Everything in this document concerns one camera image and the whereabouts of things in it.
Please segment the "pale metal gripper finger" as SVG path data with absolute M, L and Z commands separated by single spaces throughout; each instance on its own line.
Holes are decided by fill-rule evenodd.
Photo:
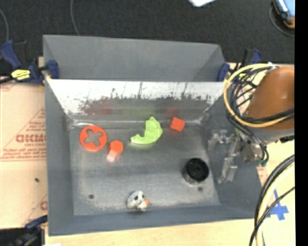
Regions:
M 221 173 L 217 178 L 218 184 L 232 183 L 238 169 L 236 159 L 238 155 L 228 155 L 223 159 Z
M 207 141 L 207 149 L 213 150 L 217 144 L 231 144 L 235 140 L 236 135 L 234 133 L 229 135 L 225 129 L 212 130 L 211 138 Z

